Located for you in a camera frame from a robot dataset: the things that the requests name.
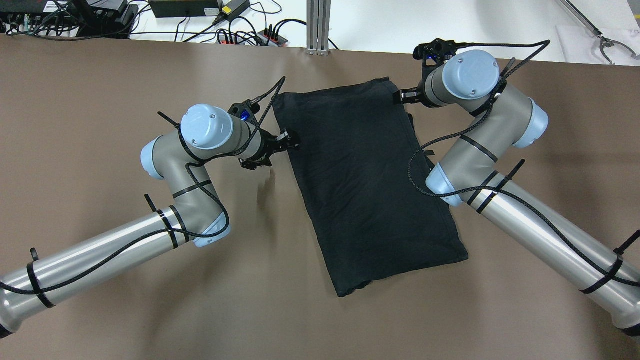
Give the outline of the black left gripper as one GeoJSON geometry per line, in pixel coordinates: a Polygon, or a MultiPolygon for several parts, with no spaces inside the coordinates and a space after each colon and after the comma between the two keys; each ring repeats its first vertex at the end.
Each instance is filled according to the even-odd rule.
{"type": "Polygon", "coordinates": [[[260,143],[256,152],[247,159],[240,158],[238,162],[244,169],[254,171],[258,167],[271,167],[271,157],[274,154],[287,150],[297,150],[302,141],[294,130],[284,130],[280,135],[275,136],[266,130],[258,130],[254,139],[259,138],[260,143]]]}

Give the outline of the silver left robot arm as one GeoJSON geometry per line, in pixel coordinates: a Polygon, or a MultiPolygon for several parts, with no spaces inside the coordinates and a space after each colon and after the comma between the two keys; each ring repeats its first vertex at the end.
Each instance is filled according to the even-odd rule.
{"type": "Polygon", "coordinates": [[[30,317],[182,245],[201,248],[226,237],[230,216],[206,164],[234,157],[242,168],[255,170],[271,166],[272,155],[301,144],[294,130],[278,135],[263,130],[255,117],[258,109],[252,100],[229,110],[192,105],[172,132],[144,146],[142,168],[166,182],[173,203],[157,208],[149,200],[149,214],[48,257],[32,248],[28,264],[1,278],[1,337],[18,332],[30,317]]]}

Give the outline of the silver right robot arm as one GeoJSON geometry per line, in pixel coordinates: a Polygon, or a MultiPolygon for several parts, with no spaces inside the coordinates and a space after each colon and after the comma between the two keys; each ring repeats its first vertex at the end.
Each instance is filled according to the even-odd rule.
{"type": "Polygon", "coordinates": [[[451,207],[467,204],[568,280],[612,318],[615,328],[639,339],[639,271],[624,260],[639,239],[633,234],[615,249],[548,207],[496,163],[510,148],[533,145],[549,117],[530,97],[507,83],[508,71],[484,50],[446,55],[423,66],[422,80],[393,94],[396,104],[430,109],[458,105],[473,123],[451,135],[455,144],[435,164],[421,192],[451,207]]]}

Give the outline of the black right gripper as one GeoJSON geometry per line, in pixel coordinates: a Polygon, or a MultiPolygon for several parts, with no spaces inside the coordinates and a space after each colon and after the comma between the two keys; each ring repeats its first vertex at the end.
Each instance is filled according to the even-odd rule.
{"type": "Polygon", "coordinates": [[[425,88],[423,86],[398,89],[392,98],[394,105],[421,104],[428,107],[428,99],[425,96],[425,88]]]}

